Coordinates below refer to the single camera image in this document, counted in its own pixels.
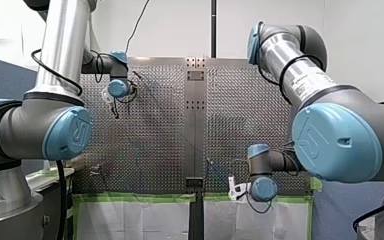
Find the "white wall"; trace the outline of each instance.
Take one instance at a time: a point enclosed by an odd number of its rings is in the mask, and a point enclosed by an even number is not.
[[[122,50],[145,0],[105,0],[92,15],[102,52]],[[129,56],[202,57],[210,49],[209,0],[151,0],[130,43]]]
[[[145,0],[104,0],[92,14],[101,52],[125,50]],[[323,33],[320,0],[218,1],[217,55],[246,58],[249,31],[258,21],[306,24]],[[210,55],[211,0],[151,0],[131,41],[129,56]],[[44,23],[22,0],[0,0],[0,59],[36,68],[30,52],[40,48]]]
[[[124,50],[145,0],[106,0],[93,13],[101,50]],[[211,0],[150,1],[129,56],[210,55]],[[248,35],[260,20],[307,24],[323,32],[320,0],[224,0],[217,9],[217,57],[246,58]]]
[[[23,0],[0,0],[0,60],[37,69],[30,53],[41,47],[44,29]]]
[[[246,58],[249,32],[259,21],[308,25],[323,35],[323,9],[321,0],[219,0],[217,57]]]
[[[326,0],[328,74],[384,100],[384,0]]]

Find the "robotic arm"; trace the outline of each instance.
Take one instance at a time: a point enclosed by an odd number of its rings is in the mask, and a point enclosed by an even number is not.
[[[35,87],[22,102],[0,99],[0,239],[42,238],[42,197],[31,193],[21,159],[69,160],[89,142],[92,123],[80,98],[80,73],[110,74],[113,97],[134,91],[124,53],[84,50],[95,8],[96,0],[48,0],[46,9],[34,8],[47,18]]]
[[[257,201],[275,197],[272,171],[305,170],[343,183],[384,181],[384,103],[333,81],[324,72],[326,58],[322,38],[309,27],[259,23],[251,31],[248,61],[264,77],[270,73],[292,105],[287,157],[298,166],[266,144],[251,146],[250,193]]]

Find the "blue joint cap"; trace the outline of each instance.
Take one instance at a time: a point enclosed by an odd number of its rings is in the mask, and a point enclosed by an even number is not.
[[[248,148],[248,158],[253,158],[259,154],[265,153],[270,150],[267,144],[254,144]]]
[[[301,110],[292,139],[302,166],[321,179],[365,182],[382,166],[376,133],[358,114],[337,104],[316,103]]]
[[[126,81],[114,79],[108,84],[108,93],[112,97],[123,98],[130,94],[130,87]]]
[[[257,51],[258,51],[258,34],[259,34],[259,29],[258,29],[258,25],[259,23],[257,23],[257,25],[255,25],[252,29],[251,29],[251,32],[249,34],[249,38],[248,38],[248,51],[247,51],[247,59],[248,59],[248,63],[252,64],[252,65],[256,65],[257,64]]]
[[[52,161],[72,159],[82,153],[91,133],[89,112],[83,107],[70,107],[49,127],[43,141],[43,156]]]
[[[251,187],[252,197],[257,202],[268,202],[277,195],[277,184],[268,177],[257,178]]]
[[[127,55],[122,51],[111,51],[110,55],[116,58],[118,61],[127,64]]]

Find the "green tape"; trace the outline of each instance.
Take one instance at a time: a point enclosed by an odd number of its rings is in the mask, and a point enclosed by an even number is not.
[[[232,201],[227,193],[205,193],[204,201],[207,202],[225,202]],[[309,203],[311,196],[281,196],[278,195],[273,202],[282,203]]]
[[[77,202],[145,202],[145,203],[182,203],[193,202],[193,194],[133,194],[133,193],[114,193],[105,192],[97,194],[74,195]]]
[[[74,218],[74,239],[77,239],[79,209],[81,203],[86,202],[143,202],[143,203],[184,203],[195,201],[194,194],[133,194],[133,193],[92,193],[76,194],[73,196],[73,218]],[[205,193],[204,201],[222,202],[231,201],[227,193]],[[313,197],[312,196],[277,196],[274,202],[278,203],[299,203],[308,204],[307,236],[311,240],[311,229],[313,219]]]
[[[308,203],[308,224],[307,224],[307,239],[311,240],[311,230],[313,229],[313,197]]]
[[[77,229],[78,229],[78,222],[79,222],[79,209],[80,209],[80,202],[76,201],[73,197],[74,203],[73,203],[73,227],[74,227],[74,240],[77,240]]]
[[[205,193],[204,201],[206,202],[226,202],[232,201],[227,193]]]
[[[312,190],[316,190],[317,192],[321,192],[323,188],[323,183],[318,178],[311,177],[310,187]]]

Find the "perforated metal panel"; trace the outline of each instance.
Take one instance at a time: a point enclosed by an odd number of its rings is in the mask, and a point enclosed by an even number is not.
[[[227,191],[227,177],[248,178],[247,149],[267,143],[280,149],[286,143],[289,106],[279,88],[264,81],[245,60],[209,59],[207,67],[206,154],[208,191]],[[282,194],[306,194],[309,177],[276,173]]]
[[[200,66],[206,88],[187,79],[191,62],[183,58],[129,59],[129,68],[129,78],[138,84],[139,92],[129,105],[118,104],[120,119],[114,119],[101,98],[108,76],[99,84],[94,75],[82,76],[83,98],[94,129],[81,156],[84,167],[77,173],[75,192],[183,193],[188,168],[194,165],[187,161],[199,161],[202,155],[205,174],[199,169],[193,172],[207,179],[205,190],[227,191],[230,172],[237,181],[248,176],[247,165],[232,159],[245,159],[254,143],[267,142],[272,148],[285,143],[289,107],[278,88],[263,81],[245,61],[206,59],[205,68]],[[191,114],[191,108],[198,106]],[[196,134],[190,129],[190,117],[195,117],[195,123],[206,119],[204,126],[195,125]],[[194,149],[190,157],[197,137],[203,137],[203,149]],[[309,190],[306,175],[279,173],[275,178],[283,194]]]
[[[108,76],[99,84],[94,75],[82,76],[84,100],[94,127],[82,156],[85,167],[76,178],[76,192],[184,191],[184,142],[180,134],[184,125],[184,62],[131,59],[129,79],[138,84],[138,95],[130,104],[117,104],[119,119],[101,98]]]

